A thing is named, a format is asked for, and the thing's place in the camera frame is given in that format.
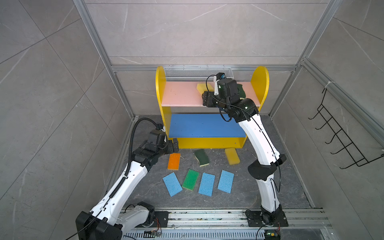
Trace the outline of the yellow sponge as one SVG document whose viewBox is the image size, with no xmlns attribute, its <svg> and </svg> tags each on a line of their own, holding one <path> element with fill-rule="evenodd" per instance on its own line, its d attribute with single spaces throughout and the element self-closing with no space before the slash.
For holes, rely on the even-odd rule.
<svg viewBox="0 0 384 240">
<path fill-rule="evenodd" d="M 204 92 L 214 92 L 215 89 L 211 84 L 198 83 L 197 90 L 202 95 Z"/>
<path fill-rule="evenodd" d="M 225 154 L 230 166 L 237 165 L 241 162 L 235 148 L 225 149 Z"/>
</svg>

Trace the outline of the green scouring sponge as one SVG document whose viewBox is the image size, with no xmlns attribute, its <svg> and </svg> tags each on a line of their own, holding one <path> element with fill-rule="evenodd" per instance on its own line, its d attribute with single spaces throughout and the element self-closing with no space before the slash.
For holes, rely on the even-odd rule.
<svg viewBox="0 0 384 240">
<path fill-rule="evenodd" d="M 241 100 L 245 99 L 246 98 L 246 93 L 243 89 L 243 85 L 241 84 L 237 84 L 237 88 L 238 88 L 238 91 L 239 91 L 239 97 Z"/>
<path fill-rule="evenodd" d="M 207 166 L 210 164 L 208 155 L 204 149 L 194 151 L 195 158 L 198 160 L 200 167 Z"/>
</svg>

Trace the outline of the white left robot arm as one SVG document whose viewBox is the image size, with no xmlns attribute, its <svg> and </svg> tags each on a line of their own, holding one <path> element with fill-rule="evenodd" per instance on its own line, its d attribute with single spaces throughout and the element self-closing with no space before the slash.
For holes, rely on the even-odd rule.
<svg viewBox="0 0 384 240">
<path fill-rule="evenodd" d="M 80 240 L 120 240 L 124 233 L 137 226 L 157 227 L 155 208 L 144 202 L 122 212 L 139 182 L 163 155 L 179 152 L 179 141 L 169 140 L 162 130 L 153 130 L 148 139 L 135 149 L 127 167 L 108 193 L 90 212 L 81 212 L 76 219 Z"/>
</svg>

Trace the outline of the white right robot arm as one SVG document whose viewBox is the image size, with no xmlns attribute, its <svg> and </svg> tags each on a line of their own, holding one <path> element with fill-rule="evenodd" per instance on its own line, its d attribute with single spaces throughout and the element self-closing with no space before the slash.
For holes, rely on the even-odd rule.
<svg viewBox="0 0 384 240">
<path fill-rule="evenodd" d="M 214 80 L 214 91 L 206 90 L 202 94 L 203 105 L 208 108 L 218 108 L 228 114 L 228 121 L 235 120 L 249 138 L 257 160 L 248 167 L 250 175 L 256 179 L 261 195 L 261 218 L 267 226 L 277 223 L 283 215 L 282 206 L 278 200 L 274 172 L 286 160 L 281 155 L 266 133 L 259 111 L 253 100 L 241 99 L 238 84 L 235 80 L 226 78 L 223 74 L 211 75 Z"/>
</svg>

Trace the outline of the pink upper shelf board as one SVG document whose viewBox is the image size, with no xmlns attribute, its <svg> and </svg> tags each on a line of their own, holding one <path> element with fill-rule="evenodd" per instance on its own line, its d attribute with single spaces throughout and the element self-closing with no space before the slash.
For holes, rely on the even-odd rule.
<svg viewBox="0 0 384 240">
<path fill-rule="evenodd" d="M 204 82 L 163 82 L 157 86 L 158 101 L 162 107 L 202 107 L 202 94 L 198 86 Z"/>
</svg>

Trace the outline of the orange sponge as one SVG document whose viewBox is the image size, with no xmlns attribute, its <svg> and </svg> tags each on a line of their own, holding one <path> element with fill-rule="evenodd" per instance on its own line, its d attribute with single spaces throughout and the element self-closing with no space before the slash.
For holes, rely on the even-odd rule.
<svg viewBox="0 0 384 240">
<path fill-rule="evenodd" d="M 181 154 L 179 153 L 171 154 L 169 157 L 167 169 L 172 171 L 178 171 L 180 166 L 180 158 L 181 158 Z"/>
</svg>

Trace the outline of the blue sponge far left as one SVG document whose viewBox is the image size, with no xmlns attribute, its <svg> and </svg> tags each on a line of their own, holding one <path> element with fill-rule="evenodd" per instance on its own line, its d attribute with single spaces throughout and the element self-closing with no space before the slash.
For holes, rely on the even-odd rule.
<svg viewBox="0 0 384 240">
<path fill-rule="evenodd" d="M 163 177 L 163 181 L 171 197 L 175 196 L 183 190 L 174 173 Z"/>
</svg>

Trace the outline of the blue sponge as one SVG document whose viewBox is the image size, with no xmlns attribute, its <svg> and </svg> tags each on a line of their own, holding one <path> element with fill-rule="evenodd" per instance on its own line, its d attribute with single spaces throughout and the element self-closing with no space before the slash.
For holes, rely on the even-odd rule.
<svg viewBox="0 0 384 240">
<path fill-rule="evenodd" d="M 234 176 L 235 175 L 233 173 L 222 170 L 218 184 L 218 190 L 230 194 L 232 191 Z"/>
<path fill-rule="evenodd" d="M 211 197 L 213 194 L 214 182 L 215 175 L 203 173 L 199 187 L 199 194 Z"/>
<path fill-rule="evenodd" d="M 163 181 L 171 197 L 175 196 L 183 190 L 174 173 L 163 177 Z"/>
</svg>

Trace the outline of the bright green sponge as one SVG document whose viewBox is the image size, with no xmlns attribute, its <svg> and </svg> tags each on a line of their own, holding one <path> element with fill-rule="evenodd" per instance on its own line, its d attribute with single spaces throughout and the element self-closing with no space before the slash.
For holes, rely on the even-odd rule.
<svg viewBox="0 0 384 240">
<path fill-rule="evenodd" d="M 185 177 L 185 180 L 182 184 L 182 187 L 184 189 L 193 191 L 197 182 L 197 179 L 199 177 L 199 172 L 189 169 L 187 172 L 187 175 Z"/>
</svg>

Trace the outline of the blue sponge middle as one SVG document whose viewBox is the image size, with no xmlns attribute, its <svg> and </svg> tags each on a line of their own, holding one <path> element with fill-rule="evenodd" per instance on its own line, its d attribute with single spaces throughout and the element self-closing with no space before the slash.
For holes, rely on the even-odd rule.
<svg viewBox="0 0 384 240">
<path fill-rule="evenodd" d="M 215 175 L 203 173 L 199 187 L 199 194 L 211 197 L 213 194 L 214 182 Z"/>
</svg>

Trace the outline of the blue sponge right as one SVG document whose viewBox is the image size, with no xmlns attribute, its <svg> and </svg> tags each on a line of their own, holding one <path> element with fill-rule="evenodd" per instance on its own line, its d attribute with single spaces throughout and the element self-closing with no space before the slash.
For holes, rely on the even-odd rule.
<svg viewBox="0 0 384 240">
<path fill-rule="evenodd" d="M 234 176 L 235 175 L 233 173 L 222 170 L 218 184 L 218 190 L 230 194 L 232 191 Z"/>
</svg>

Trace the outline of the yellow shelf unit frame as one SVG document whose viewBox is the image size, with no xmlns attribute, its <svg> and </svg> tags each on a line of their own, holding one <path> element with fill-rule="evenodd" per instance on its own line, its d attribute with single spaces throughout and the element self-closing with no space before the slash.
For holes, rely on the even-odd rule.
<svg viewBox="0 0 384 240">
<path fill-rule="evenodd" d="M 166 79 L 165 70 L 163 67 L 158 67 L 156 71 L 156 92 L 159 83 L 168 82 Z M 211 84 L 214 87 L 214 81 L 211 83 L 205 81 L 205 84 Z M 240 82 L 237 84 L 243 85 L 243 89 L 246 93 L 246 98 L 253 100 L 260 112 L 264 105 L 269 88 L 270 88 L 270 75 L 266 67 L 260 66 L 254 71 L 252 79 L 249 83 Z M 174 114 L 219 114 L 221 118 L 226 122 L 229 116 L 224 111 L 219 111 L 218 108 L 202 107 L 162 107 L 158 101 L 160 112 L 162 115 L 163 123 L 165 125 L 166 133 L 169 137 L 171 118 Z M 249 140 L 247 135 L 243 138 L 171 138 L 178 139 L 179 147 L 181 149 L 228 149 L 235 148 L 240 149 L 244 146 L 246 140 Z"/>
</svg>

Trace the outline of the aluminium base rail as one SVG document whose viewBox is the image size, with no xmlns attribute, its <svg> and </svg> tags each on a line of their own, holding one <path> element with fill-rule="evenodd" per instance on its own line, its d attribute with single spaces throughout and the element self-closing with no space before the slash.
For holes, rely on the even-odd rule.
<svg viewBox="0 0 384 240">
<path fill-rule="evenodd" d="M 160 210 L 136 206 L 109 224 L 101 214 L 81 212 L 76 226 L 81 240 L 279 240 L 283 230 L 320 230 L 335 239 L 320 209 Z"/>
</svg>

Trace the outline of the aluminium frame profile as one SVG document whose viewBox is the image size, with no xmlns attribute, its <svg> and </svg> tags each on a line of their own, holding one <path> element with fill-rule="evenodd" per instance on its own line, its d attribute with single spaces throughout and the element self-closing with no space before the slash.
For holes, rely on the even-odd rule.
<svg viewBox="0 0 384 240">
<path fill-rule="evenodd" d="M 125 94 L 125 91 L 120 83 L 120 81 L 118 80 L 118 77 L 116 75 L 116 73 L 113 71 L 112 69 L 112 63 L 110 61 L 110 58 L 105 50 L 105 47 L 102 43 L 102 40 L 98 34 L 98 31 L 93 23 L 93 20 L 91 18 L 91 15 L 89 13 L 89 10 L 86 6 L 86 3 L 85 1 L 83 0 L 74 0 L 74 4 L 85 24 L 85 27 L 91 37 L 91 40 L 92 42 L 94 43 L 95 47 L 96 47 L 96 50 L 103 62 L 103 64 L 105 65 L 105 68 L 106 68 L 106 71 L 108 73 L 108 75 L 110 76 L 117 92 L 118 92 L 118 95 L 119 97 L 121 98 L 122 102 L 123 102 L 123 105 L 129 115 L 129 117 L 131 119 L 134 119 L 135 118 L 135 114 L 133 113 L 133 110 L 132 110 L 132 107 L 128 101 L 128 98 Z"/>
</svg>

